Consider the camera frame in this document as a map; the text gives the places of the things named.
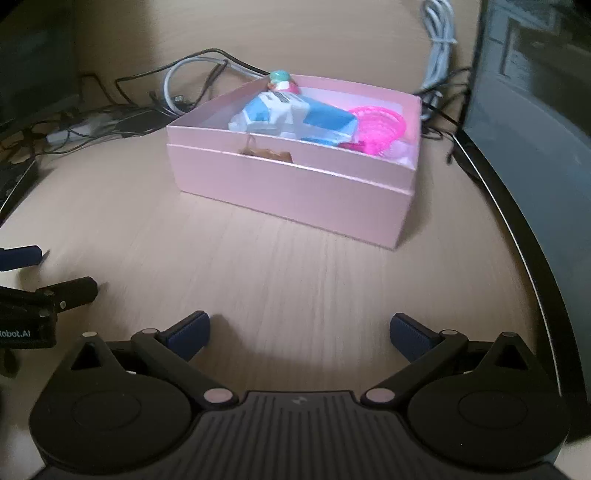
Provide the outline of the blue wet wipes packet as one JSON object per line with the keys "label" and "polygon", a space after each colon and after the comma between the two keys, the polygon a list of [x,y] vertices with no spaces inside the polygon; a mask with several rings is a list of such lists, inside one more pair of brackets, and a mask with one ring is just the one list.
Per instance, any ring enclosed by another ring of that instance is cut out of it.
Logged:
{"label": "blue wet wipes packet", "polygon": [[346,110],[305,96],[267,90],[231,118],[228,130],[339,146],[353,141],[358,119]]}

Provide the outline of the colourful toy figure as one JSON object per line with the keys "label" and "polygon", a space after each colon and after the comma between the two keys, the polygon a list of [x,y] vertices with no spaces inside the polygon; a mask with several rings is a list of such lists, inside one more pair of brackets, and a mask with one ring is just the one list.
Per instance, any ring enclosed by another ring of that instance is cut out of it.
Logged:
{"label": "colourful toy figure", "polygon": [[270,91],[290,92],[294,94],[301,93],[296,81],[294,81],[290,76],[290,73],[285,70],[274,70],[270,72],[267,89]]}

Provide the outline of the brown small object in box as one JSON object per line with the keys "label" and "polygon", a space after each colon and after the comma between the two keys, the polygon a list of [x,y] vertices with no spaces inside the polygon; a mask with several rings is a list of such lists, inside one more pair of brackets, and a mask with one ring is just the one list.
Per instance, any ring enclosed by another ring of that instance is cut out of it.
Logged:
{"label": "brown small object in box", "polygon": [[238,153],[245,156],[259,157],[283,163],[293,162],[293,157],[291,157],[291,154],[288,151],[274,151],[269,148],[259,148],[259,146],[256,145],[256,138],[252,135],[247,136],[245,147],[239,150]]}

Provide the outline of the black keyboard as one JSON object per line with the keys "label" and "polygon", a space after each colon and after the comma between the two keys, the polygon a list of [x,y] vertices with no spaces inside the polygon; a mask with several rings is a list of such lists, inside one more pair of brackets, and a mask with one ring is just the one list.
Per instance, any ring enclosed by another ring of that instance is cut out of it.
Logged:
{"label": "black keyboard", "polygon": [[1,224],[6,222],[38,179],[39,167],[35,158],[18,164],[9,163],[1,168]]}

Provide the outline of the white power strip on desk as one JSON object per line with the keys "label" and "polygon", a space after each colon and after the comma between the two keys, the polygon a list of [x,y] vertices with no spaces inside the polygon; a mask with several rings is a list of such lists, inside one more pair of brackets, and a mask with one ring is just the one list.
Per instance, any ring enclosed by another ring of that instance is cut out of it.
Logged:
{"label": "white power strip on desk", "polygon": [[98,138],[112,130],[115,124],[115,119],[107,114],[91,116],[80,123],[49,133],[46,136],[46,143],[51,147],[59,147],[68,142]]}

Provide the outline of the pink cardboard box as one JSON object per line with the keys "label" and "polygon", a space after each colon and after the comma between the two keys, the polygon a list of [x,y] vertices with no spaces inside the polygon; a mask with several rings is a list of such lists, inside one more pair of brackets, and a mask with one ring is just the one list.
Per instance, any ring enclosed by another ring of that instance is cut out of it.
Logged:
{"label": "pink cardboard box", "polygon": [[[304,95],[345,110],[377,106],[407,122],[384,158],[280,137],[231,132],[228,122],[266,89],[260,78],[218,96],[166,128],[178,188],[393,249],[415,194],[421,142],[419,97],[373,85],[297,75]],[[288,151],[293,162],[239,154],[247,136],[259,148]]]}

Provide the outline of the pink plastic basket toy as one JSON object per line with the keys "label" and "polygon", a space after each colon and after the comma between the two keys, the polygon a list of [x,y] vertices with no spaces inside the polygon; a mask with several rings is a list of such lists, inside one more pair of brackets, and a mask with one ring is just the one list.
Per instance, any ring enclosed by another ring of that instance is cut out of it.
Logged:
{"label": "pink plastic basket toy", "polygon": [[407,122],[398,112],[377,106],[360,106],[349,110],[358,120],[356,133],[343,149],[372,156],[386,156],[393,144],[406,133]]}

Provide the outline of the black computer monitor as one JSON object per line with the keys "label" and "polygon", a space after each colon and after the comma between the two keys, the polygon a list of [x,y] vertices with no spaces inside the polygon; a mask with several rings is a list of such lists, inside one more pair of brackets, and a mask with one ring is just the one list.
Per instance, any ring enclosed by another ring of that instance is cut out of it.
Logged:
{"label": "black computer monitor", "polygon": [[590,5],[486,1],[454,150],[522,259],[538,339],[590,433]]}

